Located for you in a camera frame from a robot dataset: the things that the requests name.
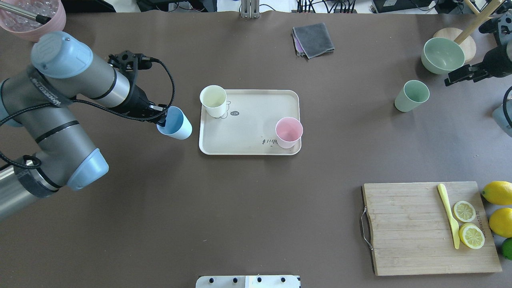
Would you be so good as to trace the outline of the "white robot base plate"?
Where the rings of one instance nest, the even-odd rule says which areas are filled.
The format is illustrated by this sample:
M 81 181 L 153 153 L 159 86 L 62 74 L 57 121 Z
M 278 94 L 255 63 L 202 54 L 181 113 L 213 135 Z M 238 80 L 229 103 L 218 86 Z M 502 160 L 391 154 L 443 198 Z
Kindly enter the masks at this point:
M 196 288 L 300 288 L 296 275 L 201 276 Z

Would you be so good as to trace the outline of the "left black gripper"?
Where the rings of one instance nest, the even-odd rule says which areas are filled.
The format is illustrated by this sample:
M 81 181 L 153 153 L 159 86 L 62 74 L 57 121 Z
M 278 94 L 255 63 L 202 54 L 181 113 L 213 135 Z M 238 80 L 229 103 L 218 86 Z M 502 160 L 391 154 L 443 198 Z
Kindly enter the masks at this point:
M 136 85 L 139 70 L 148 70 L 153 63 L 166 66 L 157 58 L 144 54 L 136 54 L 131 51 L 123 51 L 119 54 L 110 54 L 108 63 L 116 68 L 121 75 L 128 79 L 129 92 L 122 104 L 112 108 L 113 111 L 127 117 L 136 118 L 141 122 L 152 122 L 164 127 L 168 105 L 155 105 L 148 100 L 146 93 Z

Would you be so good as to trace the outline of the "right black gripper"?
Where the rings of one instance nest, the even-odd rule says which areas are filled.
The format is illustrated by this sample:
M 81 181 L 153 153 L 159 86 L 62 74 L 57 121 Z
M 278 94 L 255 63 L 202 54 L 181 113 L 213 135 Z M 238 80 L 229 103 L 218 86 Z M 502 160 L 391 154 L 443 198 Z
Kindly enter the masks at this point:
M 494 35 L 497 47 L 484 55 L 481 63 L 472 67 L 470 64 L 448 73 L 444 80 L 445 86 L 471 80 L 478 82 L 490 77 L 505 77 L 512 73 L 512 16 L 505 13 L 500 18 L 492 18 L 480 25 L 478 31 L 482 34 Z

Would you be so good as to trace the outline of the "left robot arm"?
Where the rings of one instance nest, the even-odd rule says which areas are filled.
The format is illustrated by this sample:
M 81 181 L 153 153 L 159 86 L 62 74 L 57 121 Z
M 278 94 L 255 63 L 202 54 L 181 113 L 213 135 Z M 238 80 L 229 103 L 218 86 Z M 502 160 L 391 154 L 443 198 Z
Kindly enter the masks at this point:
M 70 111 L 81 103 L 138 122 L 165 124 L 170 104 L 154 104 L 136 86 L 139 70 L 160 60 L 128 50 L 108 61 L 63 31 L 43 35 L 31 63 L 1 83 L 1 124 L 23 126 L 40 151 L 1 159 L 1 219 L 68 186 L 78 191 L 105 175 L 109 166 Z

